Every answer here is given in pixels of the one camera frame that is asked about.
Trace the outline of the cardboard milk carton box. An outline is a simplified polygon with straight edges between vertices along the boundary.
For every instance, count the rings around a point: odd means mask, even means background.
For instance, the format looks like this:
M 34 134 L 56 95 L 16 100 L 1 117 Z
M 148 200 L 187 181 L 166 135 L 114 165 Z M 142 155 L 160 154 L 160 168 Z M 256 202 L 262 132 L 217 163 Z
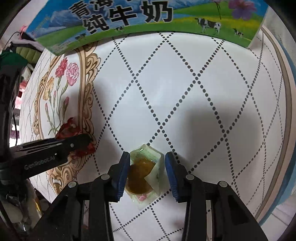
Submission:
M 28 36 L 62 55 L 124 34 L 183 32 L 248 47 L 266 15 L 265 1 L 48 1 Z

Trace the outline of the pile of clothes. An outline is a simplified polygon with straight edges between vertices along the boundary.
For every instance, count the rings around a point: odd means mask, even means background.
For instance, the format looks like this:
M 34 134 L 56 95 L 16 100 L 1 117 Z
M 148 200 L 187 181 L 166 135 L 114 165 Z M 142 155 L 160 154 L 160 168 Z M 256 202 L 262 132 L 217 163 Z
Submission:
M 10 104 L 25 91 L 44 47 L 22 26 L 1 50 L 1 104 Z

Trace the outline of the yellow jelly cup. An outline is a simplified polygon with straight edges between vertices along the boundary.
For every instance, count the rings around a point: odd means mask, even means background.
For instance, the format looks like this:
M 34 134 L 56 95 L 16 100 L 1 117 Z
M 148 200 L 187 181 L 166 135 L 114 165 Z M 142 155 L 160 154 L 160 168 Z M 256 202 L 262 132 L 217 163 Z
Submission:
M 164 157 L 160 152 L 146 144 L 130 152 L 125 191 L 139 210 L 160 196 L 163 173 Z

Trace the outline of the white patterned tablecloth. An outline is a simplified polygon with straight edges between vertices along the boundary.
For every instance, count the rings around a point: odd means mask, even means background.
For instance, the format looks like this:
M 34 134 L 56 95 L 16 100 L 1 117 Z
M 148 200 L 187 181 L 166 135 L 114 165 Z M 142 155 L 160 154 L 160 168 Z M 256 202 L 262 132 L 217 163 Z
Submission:
M 55 56 L 44 51 L 23 93 L 22 142 L 53 137 L 69 118 L 95 153 L 31 178 L 53 201 L 70 181 L 107 172 L 146 144 L 189 173 L 226 181 L 255 217 L 285 131 L 285 86 L 262 29 L 249 48 L 186 33 L 126 35 Z

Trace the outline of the blue bed blanket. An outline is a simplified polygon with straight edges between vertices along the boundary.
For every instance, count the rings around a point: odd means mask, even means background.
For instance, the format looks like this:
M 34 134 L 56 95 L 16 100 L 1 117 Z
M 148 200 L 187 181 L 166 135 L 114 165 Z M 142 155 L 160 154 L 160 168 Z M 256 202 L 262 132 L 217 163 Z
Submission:
M 287 189 L 295 166 L 295 77 L 292 71 L 293 62 L 289 61 L 285 48 L 266 26 L 262 26 L 261 29 L 273 45 L 280 63 L 285 86 L 286 107 L 285 131 L 280 157 L 266 197 L 255 216 L 259 224 L 263 225 Z

